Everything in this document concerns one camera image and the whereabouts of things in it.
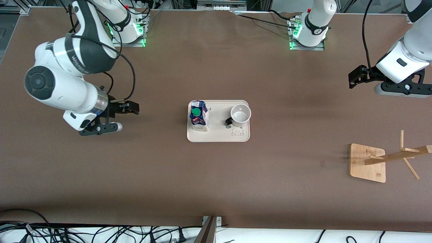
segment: table surface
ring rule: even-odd
[[[163,11],[145,48],[123,50],[140,114],[119,115],[121,132],[81,137],[63,111],[24,90],[36,46],[70,28],[63,9],[34,8],[0,67],[1,208],[37,209],[58,223],[193,225],[214,214],[231,227],[431,231],[431,157],[410,160],[419,180],[403,161],[387,164],[384,184],[349,176],[351,143],[395,152],[404,129],[407,147],[432,144],[431,98],[348,88],[348,73],[366,63],[361,21],[336,14],[325,51],[291,51],[283,27],[225,11]],[[372,63],[409,28],[403,15],[368,16]],[[127,63],[110,73],[112,94],[127,95]],[[86,80],[109,85],[103,74]],[[193,99],[246,100],[249,141],[189,142]]]

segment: cup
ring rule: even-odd
[[[251,109],[247,105],[237,104],[231,108],[231,117],[225,120],[225,125],[244,127],[251,118]]]

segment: green bottle cap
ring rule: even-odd
[[[192,112],[192,114],[193,114],[194,116],[199,116],[199,115],[201,115],[201,110],[200,110],[200,108],[193,108],[193,109],[191,110],[191,112]]]

